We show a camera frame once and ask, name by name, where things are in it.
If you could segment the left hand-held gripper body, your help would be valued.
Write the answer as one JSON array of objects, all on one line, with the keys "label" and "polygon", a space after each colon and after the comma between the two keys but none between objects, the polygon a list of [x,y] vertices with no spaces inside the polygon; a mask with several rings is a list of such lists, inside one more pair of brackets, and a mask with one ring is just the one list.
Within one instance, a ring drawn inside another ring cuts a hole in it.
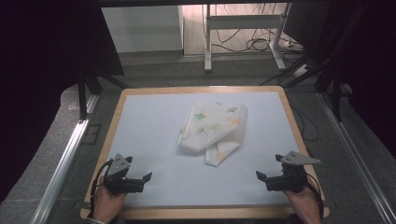
[{"label": "left hand-held gripper body", "polygon": [[130,179],[126,175],[131,163],[117,154],[105,172],[103,185],[113,194],[142,192],[142,179]]}]

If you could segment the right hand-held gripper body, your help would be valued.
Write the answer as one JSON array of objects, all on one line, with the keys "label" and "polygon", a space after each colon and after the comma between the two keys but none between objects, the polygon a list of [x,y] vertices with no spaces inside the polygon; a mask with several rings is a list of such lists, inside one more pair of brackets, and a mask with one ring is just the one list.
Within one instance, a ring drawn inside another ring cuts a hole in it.
[{"label": "right hand-held gripper body", "polygon": [[319,164],[320,160],[291,151],[281,161],[282,173],[280,176],[267,177],[265,182],[269,191],[290,190],[300,192],[308,183],[305,166]]}]

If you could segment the white leaf print cloth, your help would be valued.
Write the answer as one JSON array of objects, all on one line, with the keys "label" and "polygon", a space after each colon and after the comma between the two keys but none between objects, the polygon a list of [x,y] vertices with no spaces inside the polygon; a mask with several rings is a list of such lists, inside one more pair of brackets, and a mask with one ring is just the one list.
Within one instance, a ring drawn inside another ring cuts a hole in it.
[{"label": "white leaf print cloth", "polygon": [[205,151],[205,163],[219,166],[244,138],[248,109],[241,103],[194,103],[180,130],[178,145]]}]

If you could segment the person's right hand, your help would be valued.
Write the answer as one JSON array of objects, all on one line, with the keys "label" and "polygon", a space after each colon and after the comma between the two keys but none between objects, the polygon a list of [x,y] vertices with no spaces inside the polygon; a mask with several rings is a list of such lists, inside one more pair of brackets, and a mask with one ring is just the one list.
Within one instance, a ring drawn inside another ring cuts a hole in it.
[{"label": "person's right hand", "polygon": [[298,193],[290,190],[284,191],[294,213],[303,224],[322,224],[315,192],[316,188],[312,191],[309,187],[304,187]]}]

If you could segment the person's left hand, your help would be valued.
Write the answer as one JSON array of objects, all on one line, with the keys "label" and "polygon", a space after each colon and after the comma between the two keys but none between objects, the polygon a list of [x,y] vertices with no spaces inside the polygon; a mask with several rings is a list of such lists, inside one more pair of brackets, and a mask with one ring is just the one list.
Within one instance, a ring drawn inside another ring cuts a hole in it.
[{"label": "person's left hand", "polygon": [[95,203],[92,218],[100,224],[110,224],[124,206],[126,193],[113,194],[103,186],[104,178],[99,178],[95,192]]}]

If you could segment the wooden edged table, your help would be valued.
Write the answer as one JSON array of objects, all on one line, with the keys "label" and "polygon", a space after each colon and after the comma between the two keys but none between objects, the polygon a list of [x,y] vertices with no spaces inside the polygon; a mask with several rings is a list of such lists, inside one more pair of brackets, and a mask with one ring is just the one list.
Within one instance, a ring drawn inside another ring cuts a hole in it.
[{"label": "wooden edged table", "polygon": [[[243,144],[219,166],[178,145],[195,102],[237,102],[247,107]],[[120,217],[129,220],[285,218],[292,209],[281,192],[268,191],[257,172],[280,175],[276,155],[305,153],[284,90],[278,86],[128,89],[121,93],[98,161],[133,159],[131,178],[151,174],[143,192],[127,196]]]}]

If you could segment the dark floor socket cover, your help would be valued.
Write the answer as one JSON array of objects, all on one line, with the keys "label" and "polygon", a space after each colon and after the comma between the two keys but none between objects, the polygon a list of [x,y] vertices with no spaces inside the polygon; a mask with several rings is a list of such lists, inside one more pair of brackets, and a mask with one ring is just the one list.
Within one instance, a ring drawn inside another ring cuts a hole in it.
[{"label": "dark floor socket cover", "polygon": [[83,145],[95,145],[99,137],[102,125],[101,124],[89,124],[85,133],[82,137]]}]

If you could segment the black metal stand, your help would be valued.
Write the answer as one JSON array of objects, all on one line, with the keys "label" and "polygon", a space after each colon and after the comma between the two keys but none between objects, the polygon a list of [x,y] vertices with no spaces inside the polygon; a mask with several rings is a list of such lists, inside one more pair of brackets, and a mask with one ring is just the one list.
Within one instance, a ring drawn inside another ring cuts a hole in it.
[{"label": "black metal stand", "polygon": [[82,122],[88,117],[88,107],[86,99],[86,90],[88,88],[93,95],[98,95],[102,91],[102,86],[99,83],[98,78],[101,77],[106,81],[118,86],[121,89],[129,89],[130,86],[126,83],[116,79],[115,77],[108,75],[99,70],[93,70],[91,72],[81,72],[78,75],[78,105],[79,105],[79,121]]},{"label": "black metal stand", "polygon": [[338,72],[338,65],[341,61],[342,52],[347,45],[347,41],[352,36],[367,7],[367,2],[357,0],[352,11],[346,15],[346,21],[342,24],[339,38],[336,41],[335,46],[330,50],[329,56],[299,77],[282,85],[283,88],[292,88],[309,77],[319,73],[318,80],[314,85],[315,90],[317,92],[325,92],[329,88],[330,84],[332,84],[331,111],[338,121],[342,120],[340,116],[342,76]]}]

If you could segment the dark curtain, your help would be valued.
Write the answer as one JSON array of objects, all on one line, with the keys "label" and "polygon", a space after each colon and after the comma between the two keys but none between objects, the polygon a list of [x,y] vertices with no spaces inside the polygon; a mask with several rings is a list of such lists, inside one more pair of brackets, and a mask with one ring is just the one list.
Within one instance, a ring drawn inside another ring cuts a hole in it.
[{"label": "dark curtain", "polygon": [[0,203],[80,76],[120,76],[98,0],[0,0]]},{"label": "dark curtain", "polygon": [[330,0],[322,35],[365,9],[342,47],[339,71],[349,103],[396,158],[396,0]]}]

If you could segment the white cabinet panel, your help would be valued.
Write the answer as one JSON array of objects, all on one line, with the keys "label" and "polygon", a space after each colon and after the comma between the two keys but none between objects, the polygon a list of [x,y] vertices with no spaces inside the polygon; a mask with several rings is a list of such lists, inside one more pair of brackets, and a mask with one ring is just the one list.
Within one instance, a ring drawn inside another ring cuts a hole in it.
[{"label": "white cabinet panel", "polygon": [[103,7],[118,53],[183,49],[182,7]]}]

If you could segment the aluminium rail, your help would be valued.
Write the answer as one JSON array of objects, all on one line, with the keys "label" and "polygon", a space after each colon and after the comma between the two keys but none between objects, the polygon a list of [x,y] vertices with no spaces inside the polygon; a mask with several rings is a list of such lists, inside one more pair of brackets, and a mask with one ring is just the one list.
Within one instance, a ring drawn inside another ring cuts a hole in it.
[{"label": "aluminium rail", "polygon": [[46,224],[88,123],[89,121],[85,119],[76,125],[29,224]]},{"label": "aluminium rail", "polygon": [[319,92],[317,97],[319,98],[332,126],[334,127],[335,132],[341,140],[343,147],[346,150],[349,159],[351,160],[351,163],[355,167],[363,186],[366,188],[376,210],[383,219],[384,224],[396,224],[396,212],[393,210],[384,191],[380,188],[379,184],[374,179],[374,176],[369,171],[368,166],[352,141],[343,122],[339,121],[332,112],[332,103],[328,96],[323,92]]}]

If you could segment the white desk frame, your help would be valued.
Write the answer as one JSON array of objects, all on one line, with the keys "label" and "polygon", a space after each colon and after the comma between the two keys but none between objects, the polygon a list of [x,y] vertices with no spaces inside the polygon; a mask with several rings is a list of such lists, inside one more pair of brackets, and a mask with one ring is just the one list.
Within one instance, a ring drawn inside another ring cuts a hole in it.
[{"label": "white desk frame", "polygon": [[279,40],[283,32],[284,24],[289,13],[290,3],[285,5],[281,14],[270,15],[231,15],[212,16],[211,6],[206,6],[205,16],[205,71],[212,70],[211,31],[233,29],[275,29],[273,40],[269,41],[269,48],[280,71],[286,69],[286,65],[278,50]]}]

